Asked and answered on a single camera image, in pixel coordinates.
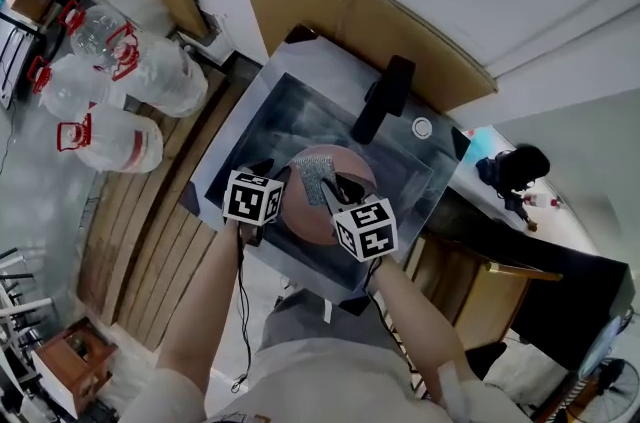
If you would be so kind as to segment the person's right forearm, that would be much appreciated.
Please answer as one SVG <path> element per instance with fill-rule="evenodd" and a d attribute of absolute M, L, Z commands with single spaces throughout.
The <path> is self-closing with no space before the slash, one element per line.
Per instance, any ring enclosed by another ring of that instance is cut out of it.
<path fill-rule="evenodd" d="M 473 377 L 458 334 L 393 257 L 384 256 L 373 277 L 409 359 L 420 373 L 431 399 L 440 403 L 442 389 L 438 370 L 441 367 L 453 364 L 461 381 Z"/>

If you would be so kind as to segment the black bag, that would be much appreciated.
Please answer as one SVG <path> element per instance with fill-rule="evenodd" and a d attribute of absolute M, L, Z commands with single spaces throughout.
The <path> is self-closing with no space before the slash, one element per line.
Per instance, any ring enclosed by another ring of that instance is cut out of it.
<path fill-rule="evenodd" d="M 520 145 L 514 150 L 502 151 L 494 158 L 485 157 L 476 162 L 480 180 L 492 187 L 504 201 L 505 208 L 526 217 L 520 192 L 550 172 L 550 161 L 537 147 Z"/>

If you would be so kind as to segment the person's grey trousers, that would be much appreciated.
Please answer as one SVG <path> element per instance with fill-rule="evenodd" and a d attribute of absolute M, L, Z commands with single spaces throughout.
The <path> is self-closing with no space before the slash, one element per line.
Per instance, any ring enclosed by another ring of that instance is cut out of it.
<path fill-rule="evenodd" d="M 402 356 L 401 349 L 373 302 L 358 315 L 331 304 L 325 321 L 326 300 L 300 289 L 278 302 L 266 318 L 260 350 L 287 342 L 330 338 L 387 349 Z"/>

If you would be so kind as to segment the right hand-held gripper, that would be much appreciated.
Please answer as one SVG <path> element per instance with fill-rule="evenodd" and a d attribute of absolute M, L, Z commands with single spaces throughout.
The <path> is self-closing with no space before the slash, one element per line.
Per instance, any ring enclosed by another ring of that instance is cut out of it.
<path fill-rule="evenodd" d="M 332 215 L 339 245 L 363 263 L 399 248 L 396 217 L 388 198 L 380 198 L 368 179 L 336 173 L 336 185 L 323 178 L 320 188 Z"/>

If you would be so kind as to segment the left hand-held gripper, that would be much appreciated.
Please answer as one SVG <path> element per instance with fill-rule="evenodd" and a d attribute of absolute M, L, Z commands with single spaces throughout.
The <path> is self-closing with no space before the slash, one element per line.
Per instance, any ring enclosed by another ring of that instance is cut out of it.
<path fill-rule="evenodd" d="M 285 183 L 268 177 L 274 160 L 268 158 L 256 164 L 232 170 L 223 198 L 223 218 L 238 222 L 239 228 L 250 227 L 251 234 L 243 241 L 259 246 L 264 228 L 279 213 Z"/>

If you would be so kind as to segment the silver mesh scrubbing cloth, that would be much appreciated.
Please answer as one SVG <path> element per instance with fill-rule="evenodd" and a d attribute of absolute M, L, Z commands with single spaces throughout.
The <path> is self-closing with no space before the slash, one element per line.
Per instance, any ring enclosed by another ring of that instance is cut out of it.
<path fill-rule="evenodd" d="M 291 164 L 297 168 L 308 203 L 311 206 L 324 205 L 326 200 L 322 191 L 322 182 L 325 181 L 330 186 L 336 185 L 332 156 L 296 156 L 291 160 Z"/>

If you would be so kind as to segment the grey platform trolley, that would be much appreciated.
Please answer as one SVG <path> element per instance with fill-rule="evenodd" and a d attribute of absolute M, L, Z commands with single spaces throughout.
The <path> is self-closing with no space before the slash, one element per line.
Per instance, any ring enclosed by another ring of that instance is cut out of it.
<path fill-rule="evenodd" d="M 0 11 L 0 107 L 8 110 L 37 29 Z"/>

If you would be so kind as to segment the wooden slat platform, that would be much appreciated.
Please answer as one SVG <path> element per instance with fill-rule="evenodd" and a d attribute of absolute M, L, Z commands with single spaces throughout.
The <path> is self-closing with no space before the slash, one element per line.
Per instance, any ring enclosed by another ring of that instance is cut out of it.
<path fill-rule="evenodd" d="M 244 92 L 205 67 L 204 106 L 171 118 L 142 105 L 160 128 L 160 164 L 145 174 L 110 172 L 101 187 L 76 294 L 103 324 L 119 325 L 146 349 L 161 343 L 169 320 L 215 235 L 180 202 L 191 175 Z"/>

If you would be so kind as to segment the black floor fan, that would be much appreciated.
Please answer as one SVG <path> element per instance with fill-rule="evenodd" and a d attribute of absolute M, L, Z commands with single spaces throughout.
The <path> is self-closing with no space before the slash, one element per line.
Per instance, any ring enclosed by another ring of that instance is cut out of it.
<path fill-rule="evenodd" d="M 580 420 L 583 423 L 612 423 L 625 415 L 640 394 L 640 374 L 628 361 L 605 359 L 595 371 L 595 394 Z"/>

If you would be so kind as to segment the small wooden cabinet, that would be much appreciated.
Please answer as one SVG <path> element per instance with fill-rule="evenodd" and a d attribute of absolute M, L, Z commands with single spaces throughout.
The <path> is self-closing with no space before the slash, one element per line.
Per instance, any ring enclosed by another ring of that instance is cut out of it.
<path fill-rule="evenodd" d="M 32 351 L 31 359 L 44 391 L 77 419 L 111 379 L 108 362 L 117 350 L 84 317 Z"/>

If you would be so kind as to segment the grey marbled sink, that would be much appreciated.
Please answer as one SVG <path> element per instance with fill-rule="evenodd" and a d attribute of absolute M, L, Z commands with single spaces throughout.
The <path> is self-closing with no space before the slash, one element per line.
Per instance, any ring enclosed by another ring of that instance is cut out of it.
<path fill-rule="evenodd" d="M 357 143 L 351 128 L 379 73 L 323 37 L 282 43 L 257 73 L 215 135 L 185 188 L 181 202 L 213 229 L 223 225 L 223 197 L 232 170 L 272 158 L 269 177 L 285 187 L 288 162 L 316 145 L 358 153 L 388 198 L 398 225 L 397 259 L 404 259 L 439 202 L 468 148 L 451 120 L 414 98 L 400 117 L 388 115 L 370 144 Z M 426 117 L 432 135 L 420 140 L 412 122 Z M 300 239 L 280 211 L 267 225 L 254 254 L 294 283 L 335 304 L 361 296 L 367 268 L 339 244 Z"/>

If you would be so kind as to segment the white wall pipe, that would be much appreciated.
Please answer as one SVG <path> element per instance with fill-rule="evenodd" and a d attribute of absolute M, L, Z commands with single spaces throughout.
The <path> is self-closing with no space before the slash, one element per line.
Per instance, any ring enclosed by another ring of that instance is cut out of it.
<path fill-rule="evenodd" d="M 486 70 L 495 78 L 530 64 L 560 47 L 635 10 L 640 0 L 587 0 L 492 61 Z"/>

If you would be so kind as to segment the brown cardboard box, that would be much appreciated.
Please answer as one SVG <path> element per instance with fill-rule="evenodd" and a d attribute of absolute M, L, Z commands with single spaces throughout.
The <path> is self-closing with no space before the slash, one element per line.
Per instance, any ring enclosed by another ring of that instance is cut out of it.
<path fill-rule="evenodd" d="M 51 0 L 6 0 L 11 10 L 35 23 L 42 24 L 51 7 Z"/>

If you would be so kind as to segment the black faucet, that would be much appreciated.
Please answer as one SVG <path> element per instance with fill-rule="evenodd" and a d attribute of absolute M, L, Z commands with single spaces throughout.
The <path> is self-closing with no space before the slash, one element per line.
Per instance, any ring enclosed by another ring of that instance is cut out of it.
<path fill-rule="evenodd" d="M 385 117 L 400 117 L 409 96 L 416 65 L 394 55 L 365 95 L 365 106 L 351 128 L 351 137 L 359 144 L 372 142 Z"/>

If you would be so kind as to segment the large pink plate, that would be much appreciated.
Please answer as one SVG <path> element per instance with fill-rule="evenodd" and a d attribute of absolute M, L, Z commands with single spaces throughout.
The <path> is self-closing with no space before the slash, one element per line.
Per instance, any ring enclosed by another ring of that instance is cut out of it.
<path fill-rule="evenodd" d="M 288 166 L 291 168 L 286 183 L 280 210 L 284 224 L 300 239 L 321 246 L 337 245 L 334 228 L 328 209 L 312 206 L 308 202 L 306 190 L 297 163 L 307 157 L 331 156 L 337 173 L 347 173 L 366 179 L 376 185 L 373 171 L 356 152 L 338 145 L 316 145 L 302 150 L 294 156 Z"/>

